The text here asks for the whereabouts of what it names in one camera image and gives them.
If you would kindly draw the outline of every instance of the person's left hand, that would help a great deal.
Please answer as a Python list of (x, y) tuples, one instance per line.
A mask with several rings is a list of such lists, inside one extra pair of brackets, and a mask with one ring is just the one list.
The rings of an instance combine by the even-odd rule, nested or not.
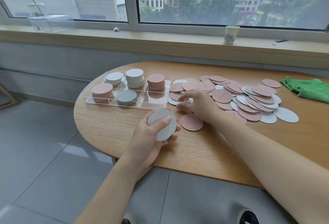
[[(147, 126), (147, 120), (154, 112), (155, 110), (149, 112), (137, 124), (130, 143), (124, 153), (124, 155), (129, 157), (134, 166), (137, 166), (140, 170), (149, 167), (155, 161), (162, 146), (174, 142), (178, 138), (178, 134), (174, 133), (165, 141), (155, 140), (160, 130), (169, 125), (171, 118), (165, 117), (151, 126)], [(177, 124), (175, 132), (179, 130), (181, 130), (181, 126)]]

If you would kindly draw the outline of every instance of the green cloth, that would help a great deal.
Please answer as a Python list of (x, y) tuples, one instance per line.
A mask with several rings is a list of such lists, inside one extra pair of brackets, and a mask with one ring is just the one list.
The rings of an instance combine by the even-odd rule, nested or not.
[(329, 104), (329, 84), (319, 79), (299, 80), (286, 77), (281, 80), (289, 90), (298, 92), (299, 97), (313, 99)]

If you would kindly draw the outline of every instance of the stack of pink discs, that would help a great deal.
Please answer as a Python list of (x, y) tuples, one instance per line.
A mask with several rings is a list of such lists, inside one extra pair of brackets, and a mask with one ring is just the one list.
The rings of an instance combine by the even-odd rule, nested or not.
[(95, 102), (103, 102), (108, 100), (113, 95), (113, 85), (102, 83), (92, 88), (92, 96)]
[(147, 77), (148, 88), (152, 91), (159, 91), (164, 88), (166, 81), (161, 74), (151, 74)]

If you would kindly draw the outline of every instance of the black sneaker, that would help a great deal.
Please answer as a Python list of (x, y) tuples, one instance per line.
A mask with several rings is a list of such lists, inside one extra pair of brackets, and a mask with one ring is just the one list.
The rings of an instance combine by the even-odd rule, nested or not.
[(136, 217), (131, 213), (126, 213), (123, 216), (121, 224), (138, 224)]
[(242, 209), (237, 217), (237, 224), (259, 224), (259, 220), (252, 210)]

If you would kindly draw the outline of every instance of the transparent organizer box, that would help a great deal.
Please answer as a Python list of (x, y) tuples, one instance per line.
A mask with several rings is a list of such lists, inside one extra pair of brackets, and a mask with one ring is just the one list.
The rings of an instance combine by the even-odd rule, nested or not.
[[(159, 91), (149, 90), (147, 84), (147, 77), (151, 74), (143, 74), (144, 76), (144, 85), (139, 88), (129, 88), (127, 86), (127, 82), (125, 79), (126, 73), (121, 72), (124, 77), (120, 84), (112, 84), (113, 85), (113, 95), (109, 99), (105, 99), (102, 102), (95, 102), (92, 97), (92, 88), (98, 84), (104, 82), (105, 77), (112, 72), (121, 72), (121, 71), (107, 71), (103, 75), (97, 78), (97, 80), (91, 84), (87, 90), (83, 93), (84, 100), (88, 104), (99, 104), (99, 105), (109, 105), (109, 106), (119, 106), (119, 107), (133, 107), (133, 108), (142, 108), (142, 109), (160, 109), (163, 107), (167, 107), (168, 98), (170, 94), (170, 85), (172, 76), (167, 74), (162, 74), (166, 81), (164, 88)], [(128, 106), (118, 105), (116, 96), (120, 91), (123, 90), (132, 90), (137, 93), (136, 101)]]

